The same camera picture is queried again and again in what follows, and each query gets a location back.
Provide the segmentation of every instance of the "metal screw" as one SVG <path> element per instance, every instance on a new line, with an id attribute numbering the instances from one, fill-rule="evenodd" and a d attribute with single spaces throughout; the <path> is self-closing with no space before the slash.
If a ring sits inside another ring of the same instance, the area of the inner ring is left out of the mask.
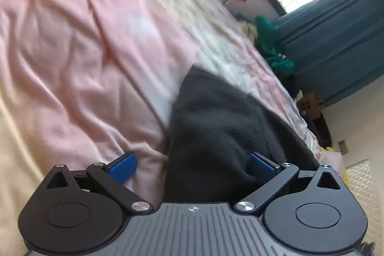
<path id="1" fill-rule="evenodd" d="M 196 206 L 191 206 L 190 208 L 188 208 L 188 210 L 191 212 L 191 213 L 195 213 L 198 211 L 198 207 Z"/>
<path id="2" fill-rule="evenodd" d="M 255 209 L 255 204 L 247 201 L 238 202 L 236 208 L 240 211 L 251 211 Z"/>
<path id="3" fill-rule="evenodd" d="M 135 211 L 147 211 L 150 208 L 150 204 L 147 202 L 139 201 L 131 205 L 132 209 Z"/>

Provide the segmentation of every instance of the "gray ribbed top panel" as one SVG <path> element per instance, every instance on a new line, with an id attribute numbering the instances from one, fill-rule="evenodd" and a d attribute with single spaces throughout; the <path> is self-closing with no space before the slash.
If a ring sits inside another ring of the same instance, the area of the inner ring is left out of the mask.
<path id="1" fill-rule="evenodd" d="M 29 256 L 41 254 L 32 252 Z M 111 244 L 87 256 L 295 256 L 276 243 L 254 216 L 227 204 L 161 204 L 135 216 Z"/>

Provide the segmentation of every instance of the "triangular cutout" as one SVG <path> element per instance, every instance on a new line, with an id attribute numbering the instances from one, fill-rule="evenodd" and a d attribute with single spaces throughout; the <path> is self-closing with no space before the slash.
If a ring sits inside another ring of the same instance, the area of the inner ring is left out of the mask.
<path id="1" fill-rule="evenodd" d="M 339 184 L 336 182 L 335 178 L 333 178 L 331 173 L 324 172 L 322 173 L 317 186 L 320 188 L 334 189 L 340 190 Z"/>
<path id="2" fill-rule="evenodd" d="M 68 186 L 68 182 L 62 172 L 57 172 L 49 182 L 47 189 L 63 188 Z"/>

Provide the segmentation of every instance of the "wall outlet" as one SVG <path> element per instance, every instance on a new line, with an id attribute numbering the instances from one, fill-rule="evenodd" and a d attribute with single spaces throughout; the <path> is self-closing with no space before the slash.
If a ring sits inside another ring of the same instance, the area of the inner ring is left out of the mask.
<path id="1" fill-rule="evenodd" d="M 339 147 L 340 147 L 340 152 L 342 155 L 347 154 L 349 152 L 347 145 L 345 143 L 345 140 L 339 141 Z"/>

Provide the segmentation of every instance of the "pink blanket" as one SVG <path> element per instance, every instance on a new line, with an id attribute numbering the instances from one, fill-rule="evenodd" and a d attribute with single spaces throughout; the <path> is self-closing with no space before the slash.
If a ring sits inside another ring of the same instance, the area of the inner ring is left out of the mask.
<path id="1" fill-rule="evenodd" d="M 323 161 L 217 0 L 0 0 L 0 255 L 25 252 L 17 216 L 55 163 L 80 170 L 135 151 L 127 187 L 156 205 L 172 103 L 195 62 L 251 92 Z"/>

